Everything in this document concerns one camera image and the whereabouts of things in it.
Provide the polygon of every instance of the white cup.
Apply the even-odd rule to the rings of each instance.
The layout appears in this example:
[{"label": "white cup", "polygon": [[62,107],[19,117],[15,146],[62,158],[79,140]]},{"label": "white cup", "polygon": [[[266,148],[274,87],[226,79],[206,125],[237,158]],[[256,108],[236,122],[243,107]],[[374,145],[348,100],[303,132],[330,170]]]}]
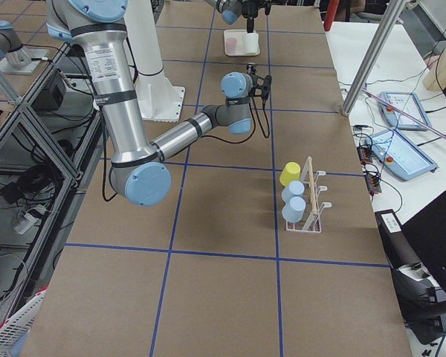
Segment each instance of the white cup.
[{"label": "white cup", "polygon": [[246,54],[258,54],[258,45],[259,34],[256,32],[246,33],[243,37],[243,44],[245,45],[245,53]]}]

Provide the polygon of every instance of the white basket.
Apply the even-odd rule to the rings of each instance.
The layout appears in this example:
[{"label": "white basket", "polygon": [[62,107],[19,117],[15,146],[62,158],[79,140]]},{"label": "white basket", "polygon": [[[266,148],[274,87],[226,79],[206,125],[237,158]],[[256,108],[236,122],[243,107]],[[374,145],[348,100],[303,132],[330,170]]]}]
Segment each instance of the white basket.
[{"label": "white basket", "polygon": [[0,325],[0,357],[12,357],[13,345],[31,328],[42,304],[46,289],[40,290],[11,318]]}]

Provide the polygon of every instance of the white table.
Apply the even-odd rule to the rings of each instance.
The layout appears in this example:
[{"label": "white table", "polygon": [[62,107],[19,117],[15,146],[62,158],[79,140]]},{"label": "white table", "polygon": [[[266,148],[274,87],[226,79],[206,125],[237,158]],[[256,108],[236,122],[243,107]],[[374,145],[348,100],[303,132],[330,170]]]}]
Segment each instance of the white table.
[{"label": "white table", "polygon": [[[341,82],[340,87],[342,89],[349,89],[349,86],[342,83],[352,83],[376,29],[376,24],[335,22],[330,32],[327,33],[332,59],[337,70],[337,78]],[[441,92],[428,91],[424,88],[422,80],[428,73],[428,71],[423,71],[425,68],[426,65],[423,59],[403,26],[396,25],[367,82],[372,83],[376,80],[387,79],[404,81],[374,83],[373,85],[368,85],[368,91],[376,95],[379,95],[381,91],[414,91],[421,100],[430,98]],[[361,95],[357,100],[349,116],[351,125],[370,125],[374,127],[375,132],[384,130],[383,127],[374,125],[372,122],[372,116],[368,110],[365,98],[365,95]],[[381,117],[375,101],[368,100],[368,102],[375,115],[375,122],[388,126],[387,122]],[[422,104],[425,110],[442,108],[446,106],[446,97],[442,94],[430,100],[423,100]],[[428,116],[435,129],[446,133],[446,109]],[[364,130],[363,132],[369,134],[370,130]],[[431,132],[404,131],[404,133],[416,144],[436,137]],[[382,179],[395,186],[403,196],[403,206],[397,212],[401,223],[405,223],[446,189],[446,141],[439,139],[421,148],[438,163],[439,168],[435,173],[425,173],[408,182],[398,180],[386,168],[382,174]],[[374,163],[381,168],[378,162],[374,161]],[[396,210],[400,205],[398,194],[383,182],[381,183],[381,188],[383,190],[382,194],[375,195],[373,199],[373,210],[386,210],[389,208]],[[407,334],[414,356],[420,356],[425,349],[432,349],[431,355],[434,356],[436,347],[421,345],[409,329]],[[446,357],[446,340],[443,343],[439,357]]]}]

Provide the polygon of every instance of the electronic device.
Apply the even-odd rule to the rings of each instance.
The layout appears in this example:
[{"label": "electronic device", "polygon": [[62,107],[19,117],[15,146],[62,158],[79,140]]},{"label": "electronic device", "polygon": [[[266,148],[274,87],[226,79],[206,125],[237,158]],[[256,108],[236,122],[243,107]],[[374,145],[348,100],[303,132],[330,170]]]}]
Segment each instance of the electronic device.
[{"label": "electronic device", "polygon": [[[392,104],[395,108],[411,115],[421,122],[431,126],[430,119],[421,105],[421,101],[415,93],[401,93],[397,91],[383,91],[380,98]],[[380,104],[380,110],[390,126],[400,130],[422,130],[427,129],[415,123],[404,115],[395,112],[392,108]]]},{"label": "electronic device", "polygon": [[31,105],[35,110],[55,110],[61,106],[66,87],[57,69],[45,82],[35,101]]},{"label": "electronic device", "polygon": [[365,144],[371,146],[378,160],[402,181],[409,181],[438,167],[432,158],[395,128],[371,135],[365,139]]},{"label": "electronic device", "polygon": [[[446,329],[446,190],[414,217],[400,223],[392,210],[375,212],[401,314],[423,344]],[[441,288],[414,281],[398,268],[423,265]]]},{"label": "electronic device", "polygon": [[446,291],[446,191],[406,222],[402,231]]}]

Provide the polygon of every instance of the table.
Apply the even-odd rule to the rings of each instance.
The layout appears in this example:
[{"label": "table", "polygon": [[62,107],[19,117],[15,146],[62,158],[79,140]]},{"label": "table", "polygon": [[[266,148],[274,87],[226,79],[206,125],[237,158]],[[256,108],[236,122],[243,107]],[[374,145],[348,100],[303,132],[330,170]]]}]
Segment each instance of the table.
[{"label": "table", "polygon": [[[342,89],[348,89],[358,70],[369,43],[376,31],[377,25],[363,23],[334,23],[332,29],[327,33],[327,40],[337,70],[337,78]],[[427,91],[423,84],[423,78],[427,75],[426,65],[420,57],[415,45],[412,43],[402,25],[396,25],[390,34],[367,82],[373,83],[378,80],[391,80],[368,85],[368,91],[378,95],[381,91],[414,91],[422,100],[426,110],[442,108],[446,106],[444,95],[436,96],[441,92]],[[384,128],[386,122],[381,117],[377,105],[360,96],[352,113],[349,116],[351,125],[362,124],[373,126],[375,132]],[[372,119],[368,105],[372,108],[375,118]],[[433,127],[440,132],[446,133],[446,109],[428,115]],[[429,141],[436,136],[431,132],[408,132],[404,131],[416,144]],[[403,205],[397,217],[401,223],[417,214],[425,205],[435,199],[446,189],[446,141],[440,139],[431,144],[421,147],[439,165],[435,173],[426,173],[408,182],[401,182],[392,176],[387,170],[382,178],[394,185],[403,196]],[[398,194],[385,183],[381,183],[382,194],[375,195],[372,207],[374,211],[393,209],[397,210],[400,204]],[[432,347],[424,346],[418,342],[411,330],[407,330],[411,348],[414,356],[423,353]],[[446,356],[446,342],[443,344],[441,356]]]},{"label": "table", "polygon": [[[101,163],[22,356],[411,356],[318,11],[259,17],[255,58],[226,57],[225,28],[206,4],[165,3],[158,36],[166,75],[187,88],[182,118],[223,103],[222,76],[256,61],[274,79],[271,139],[201,139],[169,161],[153,208],[105,204]],[[334,207],[323,233],[289,233],[279,172],[308,155]]]}]

